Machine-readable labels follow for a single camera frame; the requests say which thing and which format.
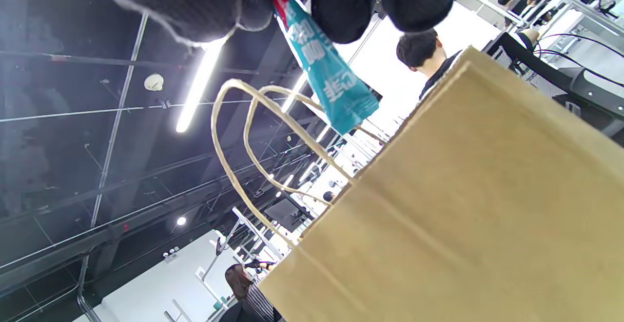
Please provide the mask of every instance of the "striped shirt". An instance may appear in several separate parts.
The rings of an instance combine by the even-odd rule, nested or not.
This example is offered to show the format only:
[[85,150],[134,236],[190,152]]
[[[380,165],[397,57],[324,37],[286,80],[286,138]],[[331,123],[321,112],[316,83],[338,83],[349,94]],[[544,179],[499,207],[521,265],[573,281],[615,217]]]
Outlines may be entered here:
[[273,305],[255,283],[249,286],[243,308],[262,322],[275,322],[276,320]]

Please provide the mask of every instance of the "man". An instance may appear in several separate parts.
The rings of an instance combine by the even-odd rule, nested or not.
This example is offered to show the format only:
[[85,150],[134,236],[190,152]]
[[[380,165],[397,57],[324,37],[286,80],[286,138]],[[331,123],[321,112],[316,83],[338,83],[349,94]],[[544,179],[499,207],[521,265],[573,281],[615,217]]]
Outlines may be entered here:
[[[533,45],[537,42],[539,33],[535,29],[525,29],[511,36],[526,49],[533,51]],[[396,46],[396,56],[399,61],[403,62],[410,71],[423,73],[428,78],[419,97],[420,100],[450,69],[458,55],[459,52],[451,57],[447,56],[435,29],[421,33],[405,33]]]

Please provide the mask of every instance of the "woman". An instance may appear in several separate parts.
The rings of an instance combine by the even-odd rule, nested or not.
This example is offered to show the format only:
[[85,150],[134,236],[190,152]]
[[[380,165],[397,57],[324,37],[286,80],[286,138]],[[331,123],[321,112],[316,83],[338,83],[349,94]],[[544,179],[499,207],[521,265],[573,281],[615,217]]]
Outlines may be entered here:
[[[271,270],[271,262],[253,262],[245,267]],[[254,284],[251,276],[242,265],[233,264],[225,270],[225,280],[234,292],[234,296],[243,304],[243,310],[261,322],[279,322],[281,315]]]

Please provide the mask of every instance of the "office chair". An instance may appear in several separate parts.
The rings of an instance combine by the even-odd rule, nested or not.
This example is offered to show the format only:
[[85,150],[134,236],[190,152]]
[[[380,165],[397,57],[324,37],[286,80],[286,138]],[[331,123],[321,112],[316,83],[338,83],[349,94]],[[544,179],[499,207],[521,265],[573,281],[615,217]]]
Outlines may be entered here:
[[624,146],[624,98],[589,82],[583,68],[557,70],[533,55],[508,33],[501,33],[482,51]]

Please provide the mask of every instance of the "teal snack package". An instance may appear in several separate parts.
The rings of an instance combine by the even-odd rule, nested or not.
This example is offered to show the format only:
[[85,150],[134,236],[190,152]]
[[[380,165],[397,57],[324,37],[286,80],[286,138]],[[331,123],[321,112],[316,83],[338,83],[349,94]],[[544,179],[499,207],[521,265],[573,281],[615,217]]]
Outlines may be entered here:
[[340,57],[298,0],[273,0],[278,20],[332,128],[344,135],[378,108],[379,101]]

